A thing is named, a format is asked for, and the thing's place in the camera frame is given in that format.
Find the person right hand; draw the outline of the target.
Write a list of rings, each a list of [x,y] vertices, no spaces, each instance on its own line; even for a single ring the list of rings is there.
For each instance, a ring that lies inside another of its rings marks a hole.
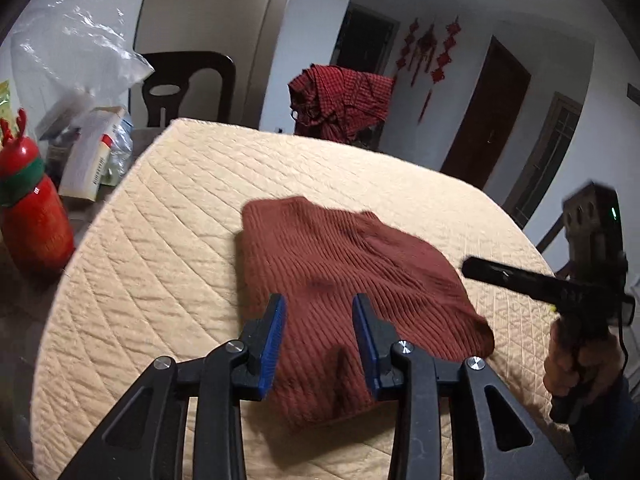
[[[581,367],[591,386],[586,403],[592,403],[610,388],[624,367],[624,354],[615,335],[587,342],[577,353],[572,351],[565,323],[558,318],[550,327],[548,356],[544,360],[544,386],[552,396],[567,396],[579,383]]]

